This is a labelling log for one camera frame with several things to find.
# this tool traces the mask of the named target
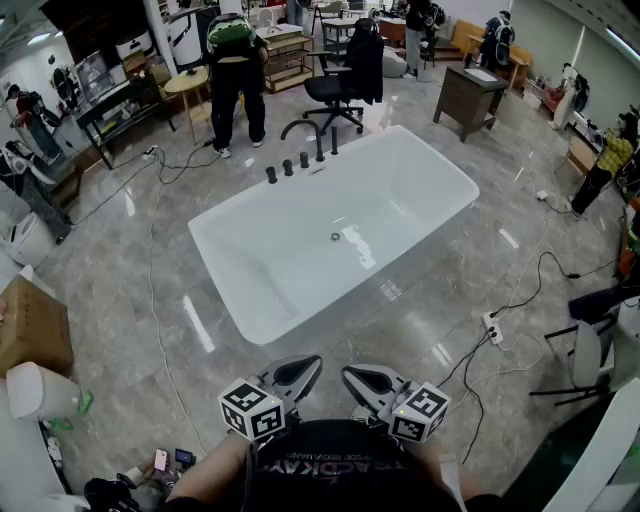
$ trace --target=person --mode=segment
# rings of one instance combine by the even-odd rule
[[[34,101],[33,95],[21,91],[20,87],[13,84],[9,87],[7,94],[6,101],[9,100],[16,100],[16,108],[18,109],[18,117],[14,124],[27,127],[33,140],[44,153],[47,163],[52,164],[60,158],[62,149],[45,126],[40,114],[37,113],[37,103]]]
[[[287,23],[302,26],[302,7],[297,0],[287,0]]]
[[[52,176],[51,167],[29,151],[21,142],[9,141],[5,147],[15,155],[30,161],[45,176]],[[0,181],[21,197],[31,207],[31,210],[47,224],[57,245],[60,245],[67,238],[73,226],[71,219],[63,210],[54,205],[53,198],[44,183],[36,178],[30,169],[19,174],[11,168],[6,157],[0,155]]]
[[[487,21],[483,37],[484,41],[480,45],[480,53],[482,53],[480,65],[493,72],[501,64],[498,60],[499,49],[502,49],[502,65],[506,65],[509,61],[509,47],[516,37],[515,30],[511,25],[511,13],[500,11],[497,17]]]
[[[449,489],[441,467],[445,452],[434,436],[425,444],[399,445],[355,420],[300,423],[258,451],[249,487],[248,445],[239,434],[229,434],[178,480],[159,510],[458,512],[458,500],[468,512],[504,509],[502,499],[486,494],[463,466],[453,466],[458,470],[458,492]]]
[[[557,103],[553,120],[548,121],[554,130],[560,130],[567,124],[569,116],[573,112],[573,100],[578,93],[575,82],[578,71],[568,62],[562,67],[562,81],[557,88],[549,89],[545,95],[550,104]]]
[[[262,98],[262,65],[269,59],[266,45],[249,22],[239,14],[223,14],[211,22],[207,36],[211,65],[211,121],[213,148],[229,158],[235,105],[240,91],[249,119],[249,138],[262,146],[265,106]]]
[[[638,119],[632,113],[620,114],[618,134],[609,129],[605,133],[605,149],[587,174],[580,190],[570,203],[576,219],[598,197],[602,188],[631,159],[638,147]]]
[[[406,12],[405,49],[407,72],[403,78],[418,78],[420,42],[432,38],[444,22],[444,11],[431,0],[406,0],[398,2],[398,12]]]

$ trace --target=white bucket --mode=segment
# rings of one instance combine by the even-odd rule
[[[32,362],[7,371],[7,390],[13,417],[38,421],[75,416],[82,397],[75,382]]]

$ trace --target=cardboard box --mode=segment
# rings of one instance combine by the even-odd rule
[[[0,378],[27,361],[57,373],[73,365],[67,308],[22,276],[0,294],[7,311],[0,327]]]

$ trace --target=extension cord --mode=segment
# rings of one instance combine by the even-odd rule
[[[484,324],[484,328],[489,331],[493,327],[493,333],[495,336],[491,338],[491,343],[494,345],[499,345],[504,341],[504,337],[502,336],[502,331],[500,330],[500,326],[498,325],[498,321],[491,318],[491,312],[485,313],[482,315],[482,323]]]

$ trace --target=sneaker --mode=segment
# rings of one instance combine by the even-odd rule
[[[258,142],[254,142],[253,143],[253,147],[254,148],[259,148],[260,146],[262,146],[262,143],[264,142],[264,138],[267,136],[267,134],[265,133],[262,138],[258,141]]]
[[[231,150],[227,148],[222,149],[214,149],[216,153],[218,153],[222,158],[229,158],[231,156]]]

